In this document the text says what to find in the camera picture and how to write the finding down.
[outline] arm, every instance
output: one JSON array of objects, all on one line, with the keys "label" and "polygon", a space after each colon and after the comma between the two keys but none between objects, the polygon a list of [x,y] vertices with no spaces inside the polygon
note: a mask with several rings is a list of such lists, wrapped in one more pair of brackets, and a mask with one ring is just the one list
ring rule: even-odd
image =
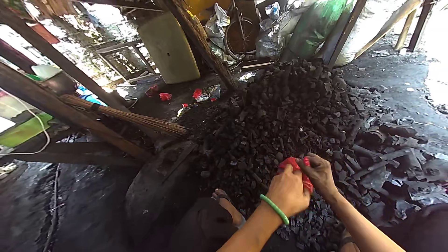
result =
[{"label": "arm", "polygon": [[330,163],[313,153],[308,155],[312,168],[305,166],[299,159],[297,163],[344,223],[356,246],[363,252],[405,252],[339,193],[333,181]]},{"label": "arm", "polygon": [[[285,171],[275,176],[266,196],[286,216],[305,210],[310,204],[310,192],[303,189],[302,173],[287,165]],[[271,234],[282,224],[279,215],[264,201],[257,207],[243,227],[238,230],[218,251],[258,252]]]}]

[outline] flip-flop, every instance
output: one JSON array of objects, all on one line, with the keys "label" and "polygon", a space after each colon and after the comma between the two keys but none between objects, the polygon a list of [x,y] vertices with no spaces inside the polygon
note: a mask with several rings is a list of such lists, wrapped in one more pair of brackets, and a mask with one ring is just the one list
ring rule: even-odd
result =
[{"label": "flip-flop", "polygon": [[[232,200],[230,199],[230,197],[227,195],[226,192],[224,192],[224,194],[217,194],[217,193],[216,193],[216,195],[218,196],[216,199],[213,198],[213,196],[212,196],[212,198],[213,198],[214,200],[216,200],[216,201],[219,202],[221,198],[224,198],[224,199],[228,200],[228,201],[230,202],[230,204],[234,205],[233,202],[232,202]],[[246,223],[246,218],[244,218],[244,216],[243,216],[242,214],[241,214],[241,217],[243,218],[243,220],[241,221],[241,224],[237,226],[238,229],[241,229],[241,228],[243,227],[244,223]]]}]

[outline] green bangle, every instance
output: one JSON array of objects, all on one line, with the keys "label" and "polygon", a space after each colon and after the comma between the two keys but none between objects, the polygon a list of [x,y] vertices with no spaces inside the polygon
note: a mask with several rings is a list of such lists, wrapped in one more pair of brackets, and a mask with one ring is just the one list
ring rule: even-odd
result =
[{"label": "green bangle", "polygon": [[284,212],[282,212],[282,210],[280,210],[280,208],[278,206],[276,206],[274,204],[274,202],[272,202],[268,197],[264,196],[263,194],[260,194],[260,199],[266,201],[266,203],[268,205],[270,205],[272,207],[272,209],[274,209],[274,211],[280,216],[280,218],[283,220],[283,222],[285,223],[285,225],[289,225],[289,219],[288,216],[286,216],[286,214]]}]

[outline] human hand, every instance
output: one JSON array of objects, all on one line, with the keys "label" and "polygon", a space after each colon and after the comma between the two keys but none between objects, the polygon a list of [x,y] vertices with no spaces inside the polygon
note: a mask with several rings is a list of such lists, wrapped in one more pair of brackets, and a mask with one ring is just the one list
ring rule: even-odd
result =
[{"label": "human hand", "polygon": [[308,153],[310,166],[306,166],[302,159],[297,158],[296,162],[300,169],[310,178],[311,183],[322,197],[329,197],[331,194],[338,192],[332,175],[332,167],[330,162],[313,153]]},{"label": "human hand", "polygon": [[311,193],[303,188],[302,172],[293,172],[293,166],[286,165],[284,172],[272,179],[266,197],[289,217],[308,208]]}]

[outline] bicycle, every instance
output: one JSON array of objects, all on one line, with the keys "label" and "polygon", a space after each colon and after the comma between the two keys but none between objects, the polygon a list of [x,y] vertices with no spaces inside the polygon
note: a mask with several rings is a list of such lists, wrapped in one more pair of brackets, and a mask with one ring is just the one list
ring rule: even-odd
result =
[{"label": "bicycle", "polygon": [[227,15],[230,16],[230,24],[224,32],[224,46],[227,53],[237,61],[243,61],[246,47],[249,45],[251,36],[255,35],[252,21],[243,17],[243,14],[232,0]]}]

